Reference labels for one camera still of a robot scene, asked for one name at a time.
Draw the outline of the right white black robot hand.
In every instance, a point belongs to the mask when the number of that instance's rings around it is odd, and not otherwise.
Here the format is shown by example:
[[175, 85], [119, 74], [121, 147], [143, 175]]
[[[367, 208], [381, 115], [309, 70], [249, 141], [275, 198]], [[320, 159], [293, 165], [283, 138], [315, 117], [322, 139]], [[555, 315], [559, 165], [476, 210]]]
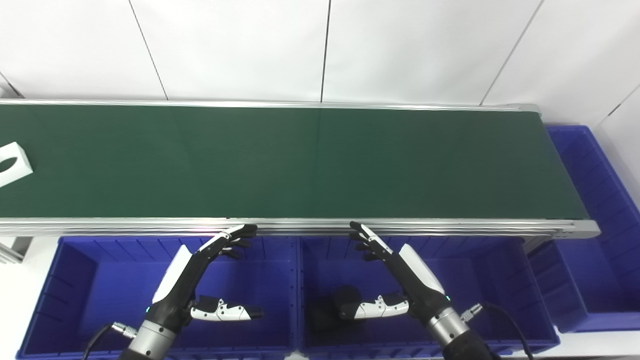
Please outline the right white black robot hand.
[[349, 237], [358, 242], [356, 248], [364, 252], [363, 259], [384, 263], [402, 287], [409, 312], [420, 323], [427, 324], [451, 307], [440, 281], [412, 246], [403, 244], [394, 251], [363, 223], [350, 221], [349, 227], [354, 230]]

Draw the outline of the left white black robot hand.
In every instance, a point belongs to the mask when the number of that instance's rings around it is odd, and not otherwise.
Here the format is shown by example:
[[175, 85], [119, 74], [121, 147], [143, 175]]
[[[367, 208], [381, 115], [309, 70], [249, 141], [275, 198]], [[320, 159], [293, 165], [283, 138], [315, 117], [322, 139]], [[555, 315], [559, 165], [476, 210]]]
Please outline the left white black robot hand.
[[255, 224], [241, 224], [222, 230], [194, 252], [185, 245], [181, 246], [167, 267], [151, 306], [146, 310], [145, 321], [180, 333], [192, 320], [241, 322], [262, 318], [265, 313], [258, 306], [195, 294], [210, 264], [219, 256], [238, 259], [240, 255], [233, 248], [249, 248], [248, 239], [254, 237], [257, 231]]

